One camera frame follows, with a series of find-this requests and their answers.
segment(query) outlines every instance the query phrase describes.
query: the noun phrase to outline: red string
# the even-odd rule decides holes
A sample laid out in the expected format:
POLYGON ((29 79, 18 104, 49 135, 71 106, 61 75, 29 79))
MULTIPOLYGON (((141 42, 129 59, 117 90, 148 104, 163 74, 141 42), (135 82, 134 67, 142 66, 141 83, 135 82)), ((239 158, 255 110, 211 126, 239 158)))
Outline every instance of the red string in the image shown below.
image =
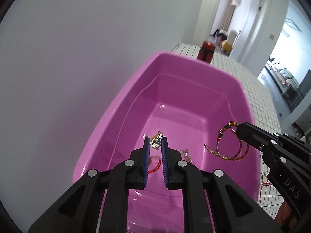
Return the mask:
POLYGON ((267 175, 265 175, 265 172, 263 172, 263 174, 261 175, 261 182, 262 182, 262 184, 261 184, 261 187, 260 187, 260 194, 259 194, 260 199, 259 199, 259 202, 261 202, 261 191, 262 191, 262 187, 263 187, 264 185, 269 186, 269 193, 268 193, 268 195, 269 195, 270 192, 271 192, 271 187, 273 186, 270 182, 268 182, 268 177, 267 177, 267 175), (264 182, 264 181, 263 181, 262 178, 263 178, 264 176, 267 178, 267 182, 264 182))
POLYGON ((155 172, 156 170, 158 170, 158 169, 160 168, 161 163, 162 163, 160 157, 158 157, 158 156, 152 156, 152 157, 150 157, 150 158, 149 158, 150 163, 152 162, 152 158, 153 158, 153 157, 158 158, 159 161, 158 161, 158 164, 156 165, 156 167, 155 167, 154 169, 152 169, 152 170, 149 170, 148 173, 152 173, 152 172, 155 172))

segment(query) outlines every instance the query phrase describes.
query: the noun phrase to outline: metal charm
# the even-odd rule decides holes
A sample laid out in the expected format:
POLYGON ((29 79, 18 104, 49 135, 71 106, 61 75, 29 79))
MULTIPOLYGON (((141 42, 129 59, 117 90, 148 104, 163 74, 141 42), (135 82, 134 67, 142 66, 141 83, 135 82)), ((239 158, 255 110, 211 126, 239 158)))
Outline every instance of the metal charm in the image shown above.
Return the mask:
POLYGON ((150 138, 150 145, 152 146, 152 148, 158 150, 159 147, 161 146, 162 138, 163 134, 160 131, 158 131, 158 133, 155 136, 150 138))

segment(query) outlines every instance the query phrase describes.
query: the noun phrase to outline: multicolored bracelet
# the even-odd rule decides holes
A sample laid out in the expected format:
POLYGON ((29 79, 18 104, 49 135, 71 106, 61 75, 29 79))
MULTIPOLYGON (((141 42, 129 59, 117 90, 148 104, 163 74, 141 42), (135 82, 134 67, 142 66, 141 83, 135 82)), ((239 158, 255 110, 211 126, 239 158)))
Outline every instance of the multicolored bracelet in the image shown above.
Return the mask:
POLYGON ((225 132, 226 130, 230 129, 231 127, 237 127, 238 125, 239 125, 238 122, 230 121, 230 122, 226 123, 226 125, 225 125, 222 129, 220 129, 220 130, 218 131, 218 136, 217 136, 217 141, 216 141, 216 152, 212 151, 206 144, 204 144, 204 147, 205 147, 211 154, 213 154, 214 156, 220 157, 220 158, 222 158, 223 160, 233 160, 233 161, 235 161, 235 160, 240 160, 240 159, 244 158, 244 157, 246 156, 246 154, 248 153, 249 144, 247 144, 247 146, 246 146, 246 151, 245 151, 245 153, 244 153, 242 156, 238 157, 238 155, 239 155, 240 152, 242 151, 242 140, 239 139, 239 137, 237 136, 236 131, 233 130, 233 129, 231 129, 231 132, 237 137, 237 139, 238 139, 239 142, 240 142, 240 147, 239 147, 237 153, 236 153, 233 157, 228 157, 228 156, 221 155, 221 154, 219 153, 219 149, 218 149, 219 142, 220 142, 220 140, 221 140, 221 138, 222 138, 224 132, 225 132))

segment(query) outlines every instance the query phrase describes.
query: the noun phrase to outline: chair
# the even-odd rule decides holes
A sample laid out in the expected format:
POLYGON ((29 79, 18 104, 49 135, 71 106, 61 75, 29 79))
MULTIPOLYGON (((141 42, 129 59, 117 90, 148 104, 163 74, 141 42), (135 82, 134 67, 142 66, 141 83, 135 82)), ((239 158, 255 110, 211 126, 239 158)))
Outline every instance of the chair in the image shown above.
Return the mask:
POLYGON ((227 40, 224 40, 221 45, 220 48, 222 51, 225 52, 230 52, 232 50, 232 45, 234 43, 235 38, 237 37, 238 33, 235 30, 231 30, 227 40))

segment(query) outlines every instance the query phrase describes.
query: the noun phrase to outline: pink plastic basin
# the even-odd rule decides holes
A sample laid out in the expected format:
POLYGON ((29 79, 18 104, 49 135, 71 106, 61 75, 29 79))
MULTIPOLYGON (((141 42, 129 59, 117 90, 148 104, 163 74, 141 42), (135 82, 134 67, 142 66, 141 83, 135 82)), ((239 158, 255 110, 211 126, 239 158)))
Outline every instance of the pink plastic basin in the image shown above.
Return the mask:
MULTIPOLYGON (((73 182, 89 169, 113 168, 141 148, 145 136, 161 131, 170 148, 188 149, 199 169, 222 169, 257 200, 259 152, 251 147, 242 160, 224 161, 203 146, 207 143, 214 149, 218 130, 231 120, 253 123, 243 87, 234 77, 199 60, 157 53, 126 83, 100 119, 79 158, 73 182)), ((220 153, 233 156, 238 147, 236 137, 227 131, 220 153)), ((161 157, 161 149, 150 148, 150 156, 161 157)), ((162 166, 148 175, 146 189, 130 190, 127 227, 134 233, 183 232, 182 192, 165 189, 162 166)))

